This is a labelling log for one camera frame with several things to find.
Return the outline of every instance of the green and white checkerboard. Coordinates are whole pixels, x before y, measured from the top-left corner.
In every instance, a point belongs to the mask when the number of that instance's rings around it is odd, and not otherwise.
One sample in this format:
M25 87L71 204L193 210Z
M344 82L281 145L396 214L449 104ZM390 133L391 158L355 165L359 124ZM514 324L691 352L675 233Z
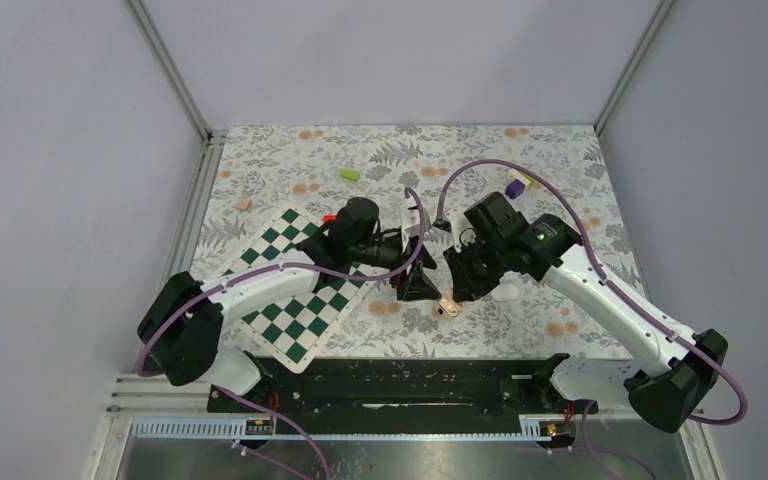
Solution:
M218 275L229 275L274 260L319 228L316 217L296 205L285 205L226 262ZM373 268L356 265L354 275ZM341 280L316 294L287 298L252 312L240 321L242 331L286 366L301 373L360 303L374 282Z

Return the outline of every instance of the wall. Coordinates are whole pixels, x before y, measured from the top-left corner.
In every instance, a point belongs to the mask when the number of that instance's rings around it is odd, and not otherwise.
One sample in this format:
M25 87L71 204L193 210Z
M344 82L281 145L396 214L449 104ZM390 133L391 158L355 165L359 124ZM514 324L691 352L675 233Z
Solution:
M655 303L730 342L750 408L712 429L728 478L768 478L768 2L678 2L603 148Z
M594 123L657 0L146 0L208 123Z
M0 478L81 475L198 148L121 2L0 1Z

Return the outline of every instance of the wooden block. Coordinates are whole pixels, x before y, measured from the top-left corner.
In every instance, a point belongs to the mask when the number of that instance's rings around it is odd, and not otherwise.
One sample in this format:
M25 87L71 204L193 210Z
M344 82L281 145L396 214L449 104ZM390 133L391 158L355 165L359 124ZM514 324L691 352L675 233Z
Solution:
M346 169L346 168L340 170L340 176L345 178L346 180L351 180L353 182L357 182L358 180L360 180L360 173L354 170Z
M241 198L239 201L237 201L237 208L247 212L249 208L251 208L251 198L249 197Z

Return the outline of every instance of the floral pattern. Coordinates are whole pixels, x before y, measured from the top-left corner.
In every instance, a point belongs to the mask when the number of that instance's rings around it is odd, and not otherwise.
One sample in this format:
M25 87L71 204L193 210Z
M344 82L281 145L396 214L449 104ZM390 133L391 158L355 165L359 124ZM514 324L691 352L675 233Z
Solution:
M381 207L384 227L398 226L402 190L412 187L434 217L439 190L450 172L472 160L501 158L540 173L558 187L585 221L607 266L642 292L631 242L620 218L599 142L590 126L316 126L232 128L211 192L191 268L198 278L239 251L287 202L314 215L336 213L346 200L365 196ZM360 172L358 182L341 169ZM446 208L468 207L509 183L494 166L462 174L449 189ZM252 199L238 210L240 197ZM572 224L560 204L539 185L511 202L526 218L553 213ZM443 261L447 234L432 230L428 250L439 268L429 277L443 290L451 277ZM506 276L518 300L488 297L467 304L456 318L433 302L398 303L386 283L375 285L331 337L321 356L542 358L557 352L590 358L626 358L628 352L572 301L529 278ZM240 340L225 340L240 344ZM242 342L260 354L253 342Z

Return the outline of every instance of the checkerboard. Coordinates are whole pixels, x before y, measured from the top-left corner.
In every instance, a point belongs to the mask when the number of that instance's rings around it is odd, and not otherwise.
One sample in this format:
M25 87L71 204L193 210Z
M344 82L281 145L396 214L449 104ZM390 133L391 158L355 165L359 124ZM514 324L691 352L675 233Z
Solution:
M229 275L274 260L313 234L321 222L297 205L288 204L253 234L218 275ZM374 269L355 265L354 275ZM340 280L316 294L287 298L252 312L237 322L250 336L291 372L301 373L360 303L374 282Z

